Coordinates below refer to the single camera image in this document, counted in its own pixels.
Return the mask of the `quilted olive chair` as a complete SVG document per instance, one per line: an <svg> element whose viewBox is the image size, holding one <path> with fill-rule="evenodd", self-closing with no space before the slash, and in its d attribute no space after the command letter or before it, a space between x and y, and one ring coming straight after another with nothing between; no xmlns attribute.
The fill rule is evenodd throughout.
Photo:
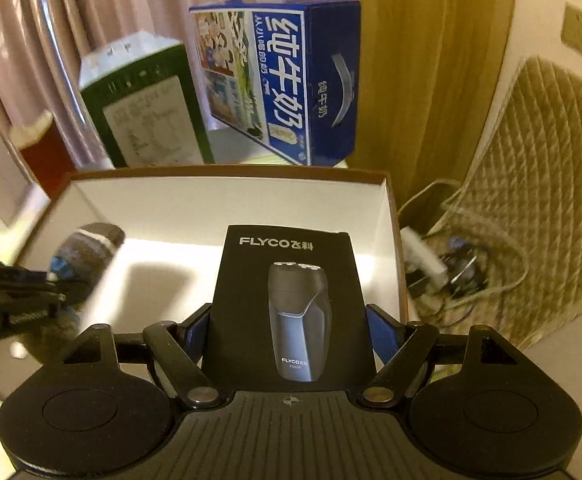
<svg viewBox="0 0 582 480"><path fill-rule="evenodd" d="M461 334L492 326L521 349L582 314L582 77L533 56L486 148L430 231L474 246L487 287L418 313Z"/></svg>

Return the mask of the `white power strip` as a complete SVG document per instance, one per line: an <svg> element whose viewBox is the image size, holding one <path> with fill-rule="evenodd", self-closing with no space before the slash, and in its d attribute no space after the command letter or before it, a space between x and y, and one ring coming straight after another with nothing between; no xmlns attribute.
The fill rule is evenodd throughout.
<svg viewBox="0 0 582 480"><path fill-rule="evenodd" d="M404 226L401 229L401 240L405 260L417 266L436 290L442 289L448 283L447 266L442 260L409 226Z"/></svg>

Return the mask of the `brown cardboard storage box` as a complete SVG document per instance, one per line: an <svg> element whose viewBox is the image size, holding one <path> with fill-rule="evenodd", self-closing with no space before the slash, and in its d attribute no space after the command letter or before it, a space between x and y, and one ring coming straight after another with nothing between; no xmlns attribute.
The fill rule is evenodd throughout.
<svg viewBox="0 0 582 480"><path fill-rule="evenodd" d="M298 166L125 169L72 178L36 222L18 263L44 270L78 228L106 222L125 242L80 326L133 333L180 322L212 304L234 224L345 232L364 303L405 320L406 285L390 179L377 172Z"/></svg>

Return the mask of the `dark red gift box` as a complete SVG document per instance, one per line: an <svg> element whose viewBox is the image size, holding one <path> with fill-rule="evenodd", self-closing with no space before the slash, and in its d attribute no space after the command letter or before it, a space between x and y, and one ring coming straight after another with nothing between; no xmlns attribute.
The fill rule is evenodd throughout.
<svg viewBox="0 0 582 480"><path fill-rule="evenodd" d="M43 191L54 198L61 190L66 175L75 171L54 114L43 110L32 124L11 127L9 140Z"/></svg>

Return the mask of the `blue milk carton box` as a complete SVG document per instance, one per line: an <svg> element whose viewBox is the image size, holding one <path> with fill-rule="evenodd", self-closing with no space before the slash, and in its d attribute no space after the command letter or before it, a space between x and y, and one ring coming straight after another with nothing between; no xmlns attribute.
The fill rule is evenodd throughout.
<svg viewBox="0 0 582 480"><path fill-rule="evenodd" d="M224 0L189 12L215 119L297 165L353 153L359 1Z"/></svg>

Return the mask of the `green white product box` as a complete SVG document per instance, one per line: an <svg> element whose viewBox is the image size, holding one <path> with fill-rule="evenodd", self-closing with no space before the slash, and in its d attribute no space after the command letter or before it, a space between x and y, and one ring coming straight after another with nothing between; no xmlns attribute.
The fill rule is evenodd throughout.
<svg viewBox="0 0 582 480"><path fill-rule="evenodd" d="M116 168L212 164L186 47L151 32L81 60L78 88Z"/></svg>

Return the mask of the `knitted grey patterned sock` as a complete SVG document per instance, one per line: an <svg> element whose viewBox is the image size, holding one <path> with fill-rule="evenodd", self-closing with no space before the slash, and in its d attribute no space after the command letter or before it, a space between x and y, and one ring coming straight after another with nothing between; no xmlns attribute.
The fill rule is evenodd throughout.
<svg viewBox="0 0 582 480"><path fill-rule="evenodd" d="M74 231L52 256L46 280L57 284L67 307L78 310L104 277L125 242L124 231L111 223L94 222Z"/></svg>

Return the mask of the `black Flyco shaver box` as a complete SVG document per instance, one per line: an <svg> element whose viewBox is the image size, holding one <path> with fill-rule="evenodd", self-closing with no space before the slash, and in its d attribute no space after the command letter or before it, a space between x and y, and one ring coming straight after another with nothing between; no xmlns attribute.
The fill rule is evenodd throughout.
<svg viewBox="0 0 582 480"><path fill-rule="evenodd" d="M229 226L202 357L225 391L353 391L376 374L345 232Z"/></svg>

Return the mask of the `pink curtain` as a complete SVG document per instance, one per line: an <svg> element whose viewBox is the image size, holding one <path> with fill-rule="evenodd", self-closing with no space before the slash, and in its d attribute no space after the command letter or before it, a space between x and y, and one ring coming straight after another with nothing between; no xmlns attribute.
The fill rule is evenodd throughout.
<svg viewBox="0 0 582 480"><path fill-rule="evenodd" d="M191 6L217 0L0 0L0 133L54 114L80 169L110 162L78 90L82 58L146 30L195 49Z"/></svg>

